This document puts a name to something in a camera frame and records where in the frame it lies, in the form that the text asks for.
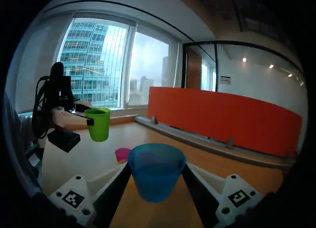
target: pink cup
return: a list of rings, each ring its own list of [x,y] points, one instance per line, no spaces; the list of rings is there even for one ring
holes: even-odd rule
[[[115,150],[115,155],[117,162],[122,164],[127,161],[128,154],[130,153],[131,149],[129,148],[118,148]]]

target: sky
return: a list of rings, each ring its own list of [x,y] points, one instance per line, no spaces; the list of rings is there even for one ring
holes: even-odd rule
[[[130,79],[146,76],[154,80],[154,86],[161,86],[162,61],[168,56],[169,45],[144,34],[135,33],[132,59],[130,65]]]

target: black cable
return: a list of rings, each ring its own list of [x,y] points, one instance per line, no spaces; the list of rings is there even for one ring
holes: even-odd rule
[[[46,112],[46,87],[47,87],[46,81],[47,80],[49,80],[49,76],[41,77],[36,85],[35,103],[34,103],[33,117],[32,117],[32,129],[35,136],[39,139],[44,138],[47,135],[47,132],[49,129],[50,115],[49,115],[49,112]],[[44,84],[38,92],[38,85],[41,81],[44,81]]]

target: plastic cup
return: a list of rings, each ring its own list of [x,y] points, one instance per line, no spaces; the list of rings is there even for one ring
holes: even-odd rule
[[[103,142],[109,137],[110,110],[106,108],[90,108],[85,110],[86,117],[94,119],[89,125],[90,137],[95,142]]]
[[[186,157],[166,144],[144,144],[128,154],[128,163],[139,195],[148,202],[162,202],[171,194]]]

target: black frame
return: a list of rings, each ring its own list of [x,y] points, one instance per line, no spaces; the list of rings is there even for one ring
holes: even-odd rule
[[[248,43],[244,41],[226,41],[226,40],[214,40],[214,41],[195,41],[195,42],[189,42],[189,43],[184,43],[183,44],[183,53],[182,53],[182,80],[181,80],[181,88],[186,87],[186,69],[187,69],[187,48],[190,46],[198,46],[200,45],[214,45],[214,51],[215,51],[215,69],[216,69],[216,84],[215,84],[215,91],[217,92],[218,89],[218,56],[217,56],[217,45],[239,45],[239,46],[244,46],[244,47],[251,47],[251,48],[256,48],[260,50],[264,50],[267,52],[270,52],[285,61],[289,62],[291,65],[293,65],[304,77],[303,71],[293,62],[291,61],[288,57],[284,56],[283,54],[280,54],[279,52],[276,52],[275,50],[272,50],[268,47],[264,47],[261,45],[253,44],[253,43]]]

